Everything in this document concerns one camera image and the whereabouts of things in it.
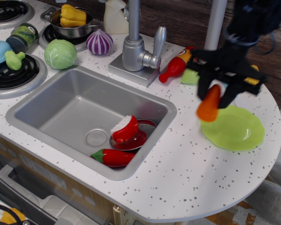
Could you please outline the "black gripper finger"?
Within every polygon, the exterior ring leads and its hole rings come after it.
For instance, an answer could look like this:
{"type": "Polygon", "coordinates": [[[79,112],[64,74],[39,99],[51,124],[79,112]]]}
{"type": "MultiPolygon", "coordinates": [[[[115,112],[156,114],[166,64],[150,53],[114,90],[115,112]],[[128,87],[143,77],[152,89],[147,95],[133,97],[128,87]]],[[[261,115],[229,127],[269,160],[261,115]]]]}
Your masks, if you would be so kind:
{"type": "Polygon", "coordinates": [[[199,73],[199,82],[198,82],[198,97],[201,100],[204,100],[211,82],[215,79],[215,72],[212,70],[201,70],[199,73]]]}
{"type": "Polygon", "coordinates": [[[222,84],[226,89],[219,102],[218,105],[219,109],[224,109],[227,106],[229,106],[230,103],[237,97],[237,95],[243,93],[244,91],[243,84],[240,82],[232,82],[232,83],[222,82],[222,84]]]}

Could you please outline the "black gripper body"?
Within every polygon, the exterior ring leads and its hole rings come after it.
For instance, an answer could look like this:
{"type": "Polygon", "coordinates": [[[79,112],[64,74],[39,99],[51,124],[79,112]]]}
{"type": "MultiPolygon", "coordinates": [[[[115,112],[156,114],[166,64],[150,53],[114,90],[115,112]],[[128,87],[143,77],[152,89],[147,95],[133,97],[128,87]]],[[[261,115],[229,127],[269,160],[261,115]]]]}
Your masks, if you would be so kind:
{"type": "Polygon", "coordinates": [[[246,59],[248,49],[247,46],[239,46],[229,41],[226,41],[218,50],[193,49],[191,50],[192,59],[187,67],[197,72],[212,70],[215,72],[214,80],[242,83],[243,92],[257,95],[261,85],[269,80],[269,76],[251,67],[246,59]],[[247,77],[258,79],[260,82],[257,85],[250,85],[244,82],[247,77]]]}

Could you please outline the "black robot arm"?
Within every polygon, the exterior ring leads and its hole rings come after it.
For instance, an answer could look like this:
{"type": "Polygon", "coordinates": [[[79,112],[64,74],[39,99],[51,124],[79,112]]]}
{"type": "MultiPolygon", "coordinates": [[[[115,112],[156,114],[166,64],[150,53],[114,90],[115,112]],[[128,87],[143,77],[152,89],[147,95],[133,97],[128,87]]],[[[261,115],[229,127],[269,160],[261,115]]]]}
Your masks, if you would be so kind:
{"type": "Polygon", "coordinates": [[[274,31],[281,23],[281,0],[237,0],[234,17],[224,30],[225,42],[218,50],[193,49],[187,67],[199,73],[198,97],[206,98],[210,84],[219,80],[227,88],[218,104],[226,108],[238,94],[259,94],[268,75],[253,69],[246,60],[248,50],[261,36],[274,31]]]}

